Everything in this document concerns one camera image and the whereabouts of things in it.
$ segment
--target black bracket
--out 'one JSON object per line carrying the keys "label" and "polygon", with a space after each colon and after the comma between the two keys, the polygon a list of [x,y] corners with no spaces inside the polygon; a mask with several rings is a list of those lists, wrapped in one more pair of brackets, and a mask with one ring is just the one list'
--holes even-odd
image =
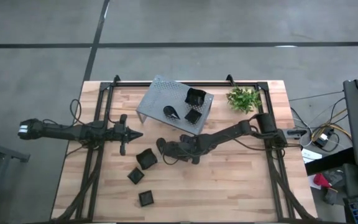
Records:
{"label": "black bracket", "polygon": [[236,86],[236,83],[234,82],[233,77],[231,75],[227,75],[226,81],[229,81],[231,86]]}
{"label": "black bracket", "polygon": [[257,82],[257,84],[261,89],[265,91],[269,90],[269,84],[267,82]]}

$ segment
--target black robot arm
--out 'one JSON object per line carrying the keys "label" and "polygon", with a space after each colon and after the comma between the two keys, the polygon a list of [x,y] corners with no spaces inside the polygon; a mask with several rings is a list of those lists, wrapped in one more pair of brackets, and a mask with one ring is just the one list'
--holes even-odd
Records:
{"label": "black robot arm", "polygon": [[78,141],[83,146],[95,148],[104,141],[120,141],[120,154],[125,155],[125,143],[143,136],[142,133],[131,130],[126,126],[126,114],[114,123],[113,128],[107,129],[103,121],[93,121],[88,124],[61,125],[28,119],[20,123],[18,136],[30,140],[41,137]]}
{"label": "black robot arm", "polygon": [[[249,121],[252,119],[257,120],[260,133],[251,129]],[[214,134],[199,134],[193,137],[181,135],[180,142],[166,142],[160,138],[157,140],[157,147],[163,156],[182,161],[192,159],[193,164],[198,164],[200,156],[215,149],[219,144],[247,135],[258,139],[268,139],[273,147],[280,148],[287,145],[282,130],[275,127],[272,117],[267,113],[261,113]]]}

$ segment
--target concrete floor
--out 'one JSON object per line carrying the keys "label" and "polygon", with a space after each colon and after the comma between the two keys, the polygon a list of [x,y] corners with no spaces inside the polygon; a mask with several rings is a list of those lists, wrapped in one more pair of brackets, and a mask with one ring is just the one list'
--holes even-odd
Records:
{"label": "concrete floor", "polygon": [[[0,0],[0,44],[92,43],[103,0]],[[115,0],[101,42],[358,41],[358,1]],[[90,49],[0,49],[0,145],[31,153],[13,161],[0,192],[0,223],[49,219],[66,141],[22,141],[19,122],[71,123]],[[99,49],[91,80],[284,80],[289,99],[342,90],[358,78],[358,47]],[[308,122],[342,97],[292,101]],[[329,118],[322,114],[313,126]],[[339,123],[349,130],[347,120]],[[341,144],[350,146],[344,136]],[[343,207],[315,196],[318,215],[343,222]]]}

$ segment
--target perforated metal box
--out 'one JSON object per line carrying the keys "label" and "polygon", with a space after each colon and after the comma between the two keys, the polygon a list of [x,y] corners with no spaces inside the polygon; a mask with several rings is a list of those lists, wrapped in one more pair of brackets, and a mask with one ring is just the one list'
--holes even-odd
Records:
{"label": "perforated metal box", "polygon": [[[144,123],[147,117],[151,117],[191,134],[201,133],[209,111],[211,110],[214,96],[207,93],[202,106],[190,106],[185,103],[189,89],[190,86],[157,75],[136,109],[140,121]],[[174,107],[180,119],[165,116],[163,108],[166,106]],[[185,119],[185,116],[191,109],[202,114],[196,124],[192,124]]]}

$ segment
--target black cup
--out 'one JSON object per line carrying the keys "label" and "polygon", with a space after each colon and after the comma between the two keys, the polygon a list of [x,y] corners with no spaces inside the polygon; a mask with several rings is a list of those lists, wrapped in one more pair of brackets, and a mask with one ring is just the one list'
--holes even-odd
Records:
{"label": "black cup", "polygon": [[191,106],[202,106],[204,103],[206,92],[203,90],[196,90],[194,88],[190,88],[187,91],[187,97],[185,102]]}
{"label": "black cup", "polygon": [[136,155],[136,160],[140,164],[142,170],[146,170],[157,163],[157,157],[154,155],[152,149],[146,149],[142,153]]}
{"label": "black cup", "polygon": [[197,121],[200,119],[201,115],[203,114],[194,109],[191,109],[189,113],[185,116],[185,119],[193,124],[196,124]]}

